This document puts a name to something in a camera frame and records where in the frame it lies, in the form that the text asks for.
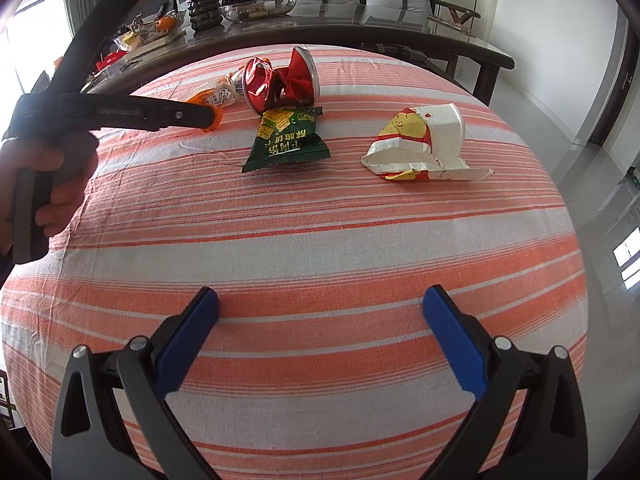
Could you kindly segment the person left hand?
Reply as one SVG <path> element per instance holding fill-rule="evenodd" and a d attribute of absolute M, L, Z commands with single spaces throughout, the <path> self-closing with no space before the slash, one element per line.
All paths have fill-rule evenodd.
<path fill-rule="evenodd" d="M 9 128 L 1 138 L 1 257 L 43 258 L 70 223 L 98 164 L 90 130 L 51 134 Z"/>

